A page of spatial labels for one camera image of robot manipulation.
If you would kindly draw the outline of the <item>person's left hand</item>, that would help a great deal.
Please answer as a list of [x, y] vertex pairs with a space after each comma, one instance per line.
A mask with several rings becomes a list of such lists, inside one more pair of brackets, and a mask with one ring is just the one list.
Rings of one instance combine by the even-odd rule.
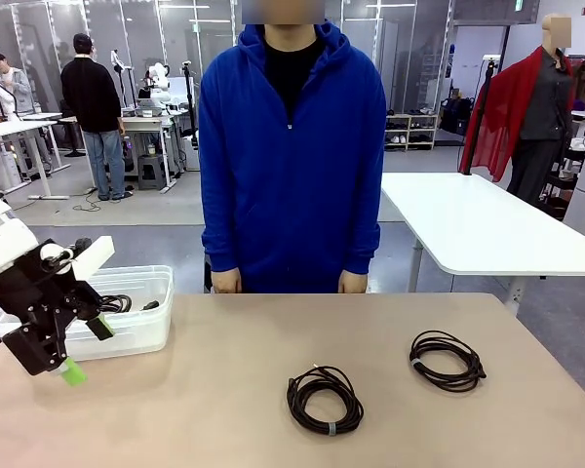
[[339, 293], [366, 293], [369, 284], [367, 274], [352, 273], [343, 270], [338, 281]]

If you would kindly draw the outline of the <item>person's right hand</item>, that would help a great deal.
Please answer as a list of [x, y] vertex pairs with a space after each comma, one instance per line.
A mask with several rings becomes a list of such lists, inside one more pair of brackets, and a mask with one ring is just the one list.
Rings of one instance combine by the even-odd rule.
[[212, 272], [212, 288], [215, 293], [240, 293], [242, 280], [238, 268], [223, 272]]

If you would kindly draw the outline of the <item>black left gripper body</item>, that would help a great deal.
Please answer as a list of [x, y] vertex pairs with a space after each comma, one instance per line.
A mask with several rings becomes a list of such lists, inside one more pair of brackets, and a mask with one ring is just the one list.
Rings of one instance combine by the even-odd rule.
[[42, 243], [0, 272], [0, 308], [5, 312], [86, 310], [86, 281], [76, 278], [75, 261], [85, 243], [62, 247]]

